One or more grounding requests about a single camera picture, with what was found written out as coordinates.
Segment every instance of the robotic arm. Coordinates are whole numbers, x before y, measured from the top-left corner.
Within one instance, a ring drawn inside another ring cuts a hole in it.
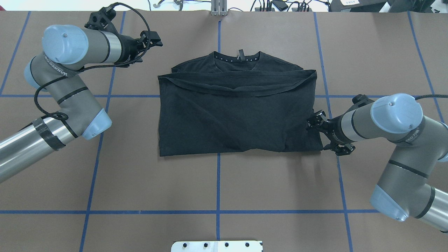
[[[135,11],[148,30],[133,39],[117,32],[112,19],[117,5]],[[153,46],[162,46],[157,32],[150,31],[143,16],[135,9],[114,3],[90,15],[87,29],[72,25],[48,27],[42,38],[43,52],[25,68],[25,79],[37,88],[34,101],[46,115],[0,142],[0,183],[26,167],[58,151],[83,136],[89,140],[108,129],[112,121],[95,99],[79,73],[98,67],[129,67]],[[88,63],[113,63],[85,68]],[[43,110],[39,91],[48,91],[60,106],[56,113]]]
[[[353,142],[384,137],[396,144],[370,203],[381,213],[403,222],[412,216],[448,233],[448,194],[426,183],[436,162],[448,161],[448,126],[423,115],[407,94],[370,100],[357,95],[343,115],[326,119],[320,110],[308,119],[310,128],[331,141],[324,149],[348,155]]]

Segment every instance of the white paper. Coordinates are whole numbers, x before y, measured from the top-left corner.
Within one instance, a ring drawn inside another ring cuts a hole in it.
[[[347,5],[354,5],[354,4],[359,4],[359,0],[340,0],[340,2],[342,3],[342,5],[347,6]]]

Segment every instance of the black cloth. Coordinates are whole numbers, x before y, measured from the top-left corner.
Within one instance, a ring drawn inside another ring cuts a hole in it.
[[[159,76],[160,156],[322,149],[319,132],[306,130],[314,113],[315,70],[262,52],[246,56],[246,63],[220,55],[213,52]]]

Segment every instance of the white sticker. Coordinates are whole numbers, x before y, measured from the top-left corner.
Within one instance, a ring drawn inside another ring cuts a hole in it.
[[[359,4],[359,0],[340,0],[340,2],[342,3],[342,5],[347,6],[347,5],[354,5],[354,4]]]

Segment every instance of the shirt neck tag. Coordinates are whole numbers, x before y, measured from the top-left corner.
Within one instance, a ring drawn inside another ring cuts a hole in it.
[[[240,62],[246,61],[246,56],[244,56],[243,49],[238,51],[237,60],[239,60]]]

